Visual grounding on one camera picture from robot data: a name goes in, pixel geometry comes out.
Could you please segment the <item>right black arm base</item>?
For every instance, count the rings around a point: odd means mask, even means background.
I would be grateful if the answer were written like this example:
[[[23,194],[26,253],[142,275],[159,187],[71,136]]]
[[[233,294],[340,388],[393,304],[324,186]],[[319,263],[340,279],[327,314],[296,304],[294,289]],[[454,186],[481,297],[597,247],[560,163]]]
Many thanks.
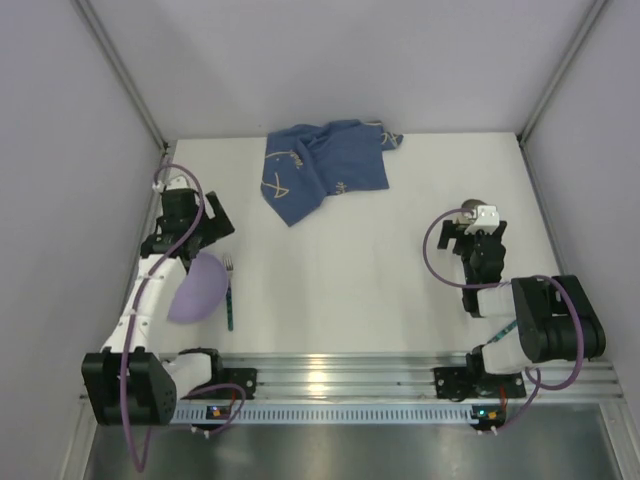
[[[436,397],[452,402],[467,399],[522,399],[526,388],[521,374],[474,373],[467,367],[433,369]]]

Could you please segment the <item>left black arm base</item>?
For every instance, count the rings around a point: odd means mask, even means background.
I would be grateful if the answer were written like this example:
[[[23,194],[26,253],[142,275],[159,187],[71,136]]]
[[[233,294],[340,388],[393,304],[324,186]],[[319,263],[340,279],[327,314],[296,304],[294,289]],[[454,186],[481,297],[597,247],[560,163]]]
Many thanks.
[[[231,383],[241,387],[246,395],[247,400],[255,398],[257,387],[258,371],[255,368],[229,368],[225,367],[221,374],[218,374],[214,380],[199,385],[195,388],[196,393],[189,393],[184,396],[188,400],[240,400],[241,394],[234,389],[219,389],[216,391],[207,391],[200,393],[200,390],[210,386],[223,383]]]

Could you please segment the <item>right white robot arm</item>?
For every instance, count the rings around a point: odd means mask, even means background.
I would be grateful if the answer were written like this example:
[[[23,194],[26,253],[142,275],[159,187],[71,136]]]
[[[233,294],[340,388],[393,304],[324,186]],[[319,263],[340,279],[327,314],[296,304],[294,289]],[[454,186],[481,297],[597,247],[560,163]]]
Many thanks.
[[[522,398],[524,379],[542,363],[565,360],[574,367],[569,377],[549,388],[571,385],[586,360],[603,355],[606,336],[579,279],[574,275],[502,277],[506,248],[504,220],[481,223],[467,209],[457,219],[444,218],[437,247],[450,249],[462,264],[463,282],[451,285],[462,292],[462,306],[473,318],[504,318],[506,326],[465,356],[462,367],[436,371],[437,395],[461,401]]]

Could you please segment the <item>metal cup with cork base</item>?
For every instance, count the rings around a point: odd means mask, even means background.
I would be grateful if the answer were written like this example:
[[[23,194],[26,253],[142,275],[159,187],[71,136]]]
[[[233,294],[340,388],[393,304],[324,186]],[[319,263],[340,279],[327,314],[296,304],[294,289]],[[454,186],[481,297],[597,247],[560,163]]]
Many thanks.
[[[463,209],[463,212],[461,213],[461,217],[464,218],[466,221],[474,219],[476,217],[475,211],[481,205],[484,205],[484,202],[479,199],[465,200],[461,205],[461,208]]]

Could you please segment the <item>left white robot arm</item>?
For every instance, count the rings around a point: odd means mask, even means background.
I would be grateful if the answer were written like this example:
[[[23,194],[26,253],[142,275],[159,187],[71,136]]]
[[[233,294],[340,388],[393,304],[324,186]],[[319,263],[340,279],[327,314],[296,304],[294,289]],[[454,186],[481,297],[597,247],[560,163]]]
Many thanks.
[[[179,400],[221,383],[222,359],[212,347],[186,346],[169,362],[161,344],[182,327],[209,318],[226,298],[226,267],[206,247],[234,227],[215,192],[208,215],[189,188],[161,194],[162,213],[140,249],[138,276],[117,325],[97,353],[85,355],[81,374],[101,425],[166,425]]]

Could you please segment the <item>blue fish-print cloth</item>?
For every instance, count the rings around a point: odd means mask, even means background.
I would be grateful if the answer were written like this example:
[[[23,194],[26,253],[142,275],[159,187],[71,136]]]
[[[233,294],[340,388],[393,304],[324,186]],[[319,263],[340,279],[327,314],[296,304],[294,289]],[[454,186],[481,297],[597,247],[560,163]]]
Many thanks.
[[[261,193],[292,227],[326,197],[389,188],[383,154],[404,136],[380,121],[339,120],[298,124],[267,136]]]

